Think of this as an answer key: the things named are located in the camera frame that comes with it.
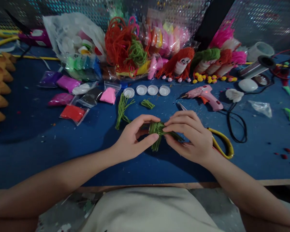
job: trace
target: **metal pegboard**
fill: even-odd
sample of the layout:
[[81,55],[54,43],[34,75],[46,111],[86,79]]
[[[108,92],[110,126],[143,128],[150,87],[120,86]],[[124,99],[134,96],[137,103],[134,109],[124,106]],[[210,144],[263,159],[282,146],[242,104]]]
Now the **metal pegboard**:
[[110,7],[120,7],[124,13],[135,14],[140,20],[148,8],[161,11],[168,22],[185,25],[193,35],[200,26],[211,0],[0,0],[0,29],[17,29],[7,9],[20,22],[30,28],[43,27],[43,15],[81,12],[106,31]]
[[235,0],[225,20],[235,19],[235,37],[245,46],[263,41],[290,49],[290,0]]

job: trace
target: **scissors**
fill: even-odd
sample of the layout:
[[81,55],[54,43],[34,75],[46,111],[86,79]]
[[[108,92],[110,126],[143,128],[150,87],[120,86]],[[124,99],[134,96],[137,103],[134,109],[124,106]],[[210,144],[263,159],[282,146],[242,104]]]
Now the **scissors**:
[[[178,102],[177,104],[179,104],[179,106],[182,108],[183,111],[186,111],[187,109],[180,103]],[[226,144],[227,146],[227,149],[228,149],[228,154],[226,155],[222,149],[220,148],[220,146],[218,145],[216,139],[213,137],[213,147],[220,153],[222,154],[222,156],[226,159],[232,159],[233,156],[234,156],[234,149],[233,149],[233,146],[232,146],[232,143],[231,141],[221,132],[217,131],[217,130],[214,130],[212,128],[207,128],[210,132],[212,132],[213,134],[219,136],[221,138],[221,140]]]

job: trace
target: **green yarn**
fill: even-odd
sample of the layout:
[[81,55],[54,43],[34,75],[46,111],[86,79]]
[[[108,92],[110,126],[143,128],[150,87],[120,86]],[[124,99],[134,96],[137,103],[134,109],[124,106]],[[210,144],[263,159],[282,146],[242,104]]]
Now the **green yarn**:
[[145,107],[147,107],[147,108],[149,108],[149,109],[151,109],[151,110],[152,110],[152,108],[155,107],[155,105],[154,105],[153,103],[151,103],[150,101],[148,101],[148,100],[146,100],[146,99],[144,99],[144,100],[141,102],[141,105],[142,105],[142,106],[145,106]]
[[135,68],[143,66],[147,61],[147,52],[144,51],[142,44],[136,40],[135,36],[132,37],[129,55],[126,61],[130,59],[133,60]]
[[116,130],[119,130],[119,125],[120,125],[121,120],[124,120],[127,123],[131,122],[131,120],[128,119],[128,117],[125,115],[125,110],[128,108],[129,105],[135,103],[135,100],[133,99],[128,105],[127,105],[127,102],[128,102],[128,98],[126,98],[125,95],[122,93],[120,95],[120,101],[118,104],[118,118],[117,118],[117,123],[115,126]]
[[210,60],[218,60],[219,58],[220,58],[219,48],[212,48],[201,52],[196,52],[191,61],[190,71],[193,72],[194,68],[201,60],[210,61]]
[[164,132],[162,129],[165,128],[164,123],[162,122],[151,122],[149,126],[149,134],[157,133],[159,135],[159,139],[151,146],[152,151],[158,151],[159,145],[161,143],[162,135],[169,134],[177,141],[184,141],[182,137],[180,137],[175,132]]

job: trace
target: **hot glue gun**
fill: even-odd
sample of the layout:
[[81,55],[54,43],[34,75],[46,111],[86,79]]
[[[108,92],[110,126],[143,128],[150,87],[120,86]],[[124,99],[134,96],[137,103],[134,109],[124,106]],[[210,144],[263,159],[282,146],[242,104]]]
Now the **hot glue gun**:
[[200,97],[204,104],[207,102],[211,105],[213,108],[213,111],[219,111],[223,109],[223,105],[220,101],[217,100],[210,92],[212,91],[212,87],[209,85],[204,85],[198,88],[195,88],[193,90],[190,90],[187,92],[183,97],[181,98],[195,98]]

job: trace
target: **red yarn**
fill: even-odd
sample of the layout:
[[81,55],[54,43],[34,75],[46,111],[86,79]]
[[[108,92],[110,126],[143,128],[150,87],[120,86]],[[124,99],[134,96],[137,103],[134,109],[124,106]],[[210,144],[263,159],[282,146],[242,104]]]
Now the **red yarn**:
[[[157,79],[159,79],[160,76],[162,76],[163,74],[173,79],[174,77],[173,72],[174,72],[177,61],[180,61],[181,59],[186,58],[186,57],[192,60],[193,56],[194,56],[193,48],[187,47],[187,48],[181,49],[156,74]],[[176,79],[181,78],[182,80],[185,80],[188,77],[189,71],[190,71],[190,64],[191,62],[187,65],[183,73],[176,77]]]
[[114,17],[110,21],[107,32],[105,33],[105,49],[107,53],[107,62],[116,66],[116,72],[132,72],[136,74],[135,64],[133,60],[126,59],[129,55],[129,49],[132,42],[132,37],[137,40],[138,37],[132,33],[134,25],[126,26],[121,17]]

